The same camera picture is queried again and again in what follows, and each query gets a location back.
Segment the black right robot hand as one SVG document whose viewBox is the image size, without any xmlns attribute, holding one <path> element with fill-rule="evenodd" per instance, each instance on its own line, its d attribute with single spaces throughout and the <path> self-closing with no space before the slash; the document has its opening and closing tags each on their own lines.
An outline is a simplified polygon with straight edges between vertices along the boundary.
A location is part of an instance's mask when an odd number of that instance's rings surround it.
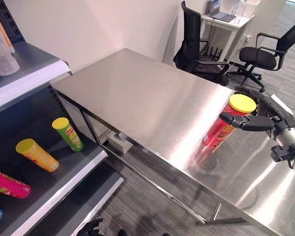
<svg viewBox="0 0 295 236">
<path fill-rule="evenodd" d="M 295 128 L 295 118 L 292 111 L 275 94 L 267 96 L 257 90 L 244 87 L 236 87 L 235 93 L 253 99 L 257 108 L 252 112 L 252 115 L 240 116 L 232 115 L 229 112 L 220 113 L 219 118 L 227 124 L 245 131 L 265 131 L 272 139 L 285 129 Z"/>
</svg>

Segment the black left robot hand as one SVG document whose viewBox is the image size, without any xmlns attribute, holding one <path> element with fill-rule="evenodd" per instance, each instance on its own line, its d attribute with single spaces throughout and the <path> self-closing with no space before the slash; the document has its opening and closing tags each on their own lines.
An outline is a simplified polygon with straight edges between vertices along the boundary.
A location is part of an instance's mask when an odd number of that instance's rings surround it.
<svg viewBox="0 0 295 236">
<path fill-rule="evenodd" d="M 97 228 L 99 224 L 103 222 L 103 218 L 94 219 L 86 223 L 77 233 L 77 236 L 101 236 L 99 229 Z"/>
</svg>

